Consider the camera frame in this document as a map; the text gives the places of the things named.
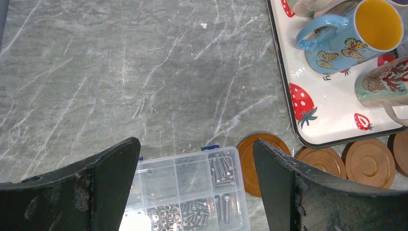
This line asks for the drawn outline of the brown wooden coaster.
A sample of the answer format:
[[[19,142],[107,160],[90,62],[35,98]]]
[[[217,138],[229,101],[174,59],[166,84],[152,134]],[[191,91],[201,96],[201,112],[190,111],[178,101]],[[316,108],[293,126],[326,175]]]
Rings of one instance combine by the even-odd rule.
[[[349,143],[342,153],[342,160],[349,180],[380,188],[390,188],[394,182],[394,157],[378,139]]]
[[[270,133],[254,133],[248,135],[237,145],[242,167],[244,189],[252,196],[261,197],[261,191],[253,158],[253,144],[257,139],[266,141],[289,156],[291,156],[291,152],[288,146],[280,138]]]
[[[326,173],[347,178],[343,160],[332,148],[311,149],[304,147],[294,157]]]
[[[408,131],[390,135],[387,146],[390,149],[394,160],[396,170],[408,176]]]

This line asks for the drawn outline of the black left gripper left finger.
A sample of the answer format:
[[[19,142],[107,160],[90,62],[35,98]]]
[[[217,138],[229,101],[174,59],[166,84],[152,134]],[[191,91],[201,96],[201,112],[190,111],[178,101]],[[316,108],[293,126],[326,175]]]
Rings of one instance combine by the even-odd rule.
[[[130,137],[60,169],[2,183],[1,230],[118,230],[140,148],[140,141]]]

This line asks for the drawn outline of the blue mug yellow inside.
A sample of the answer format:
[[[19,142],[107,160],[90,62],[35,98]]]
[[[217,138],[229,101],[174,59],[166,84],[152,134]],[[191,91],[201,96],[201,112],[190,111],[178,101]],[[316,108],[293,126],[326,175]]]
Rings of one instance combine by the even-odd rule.
[[[314,71],[331,75],[395,49],[403,34],[401,15],[390,2],[363,0],[344,15],[311,20],[295,40]]]

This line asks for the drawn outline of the cream patterned mug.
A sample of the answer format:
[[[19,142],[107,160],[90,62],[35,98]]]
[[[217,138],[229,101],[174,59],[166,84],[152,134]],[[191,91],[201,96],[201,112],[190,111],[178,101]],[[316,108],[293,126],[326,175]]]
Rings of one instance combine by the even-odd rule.
[[[383,108],[396,123],[408,125],[393,107],[408,104],[408,57],[400,57],[360,75],[354,86],[358,101],[367,108]]]

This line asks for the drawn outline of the clear plastic parts box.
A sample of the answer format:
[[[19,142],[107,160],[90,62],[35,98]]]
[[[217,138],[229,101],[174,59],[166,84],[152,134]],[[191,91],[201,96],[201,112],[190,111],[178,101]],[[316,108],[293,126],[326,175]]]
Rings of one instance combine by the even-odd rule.
[[[122,231],[248,231],[242,170],[235,147],[138,162]]]

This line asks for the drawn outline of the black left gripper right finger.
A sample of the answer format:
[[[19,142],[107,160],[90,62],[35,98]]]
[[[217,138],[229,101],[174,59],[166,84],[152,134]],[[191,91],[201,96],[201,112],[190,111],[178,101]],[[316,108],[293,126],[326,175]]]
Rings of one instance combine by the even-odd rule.
[[[405,231],[408,193],[346,180],[287,155],[264,140],[254,164],[272,231]]]

